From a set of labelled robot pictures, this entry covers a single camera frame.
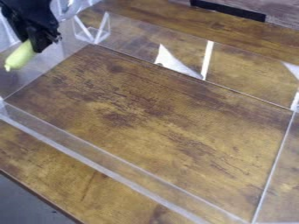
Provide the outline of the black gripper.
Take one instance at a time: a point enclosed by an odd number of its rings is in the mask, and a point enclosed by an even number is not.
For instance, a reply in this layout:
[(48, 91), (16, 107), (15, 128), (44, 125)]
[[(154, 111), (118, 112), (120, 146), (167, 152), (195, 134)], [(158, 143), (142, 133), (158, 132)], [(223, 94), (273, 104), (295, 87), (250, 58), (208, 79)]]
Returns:
[(52, 0), (0, 0), (0, 11), (16, 37), (22, 42), (30, 38), (36, 53), (42, 53), (60, 38), (51, 3)]

